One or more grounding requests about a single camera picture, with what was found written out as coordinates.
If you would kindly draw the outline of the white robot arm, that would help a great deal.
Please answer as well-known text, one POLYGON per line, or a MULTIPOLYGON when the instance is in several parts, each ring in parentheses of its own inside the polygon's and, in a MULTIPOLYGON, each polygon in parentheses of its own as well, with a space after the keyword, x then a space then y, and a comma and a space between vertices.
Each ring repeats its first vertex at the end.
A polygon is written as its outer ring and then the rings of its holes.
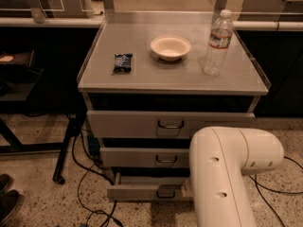
POLYGON ((242 177, 281 166, 284 148, 258 129, 207 127, 189 146, 186 196, 194 200, 197 227, 257 227, 242 177))

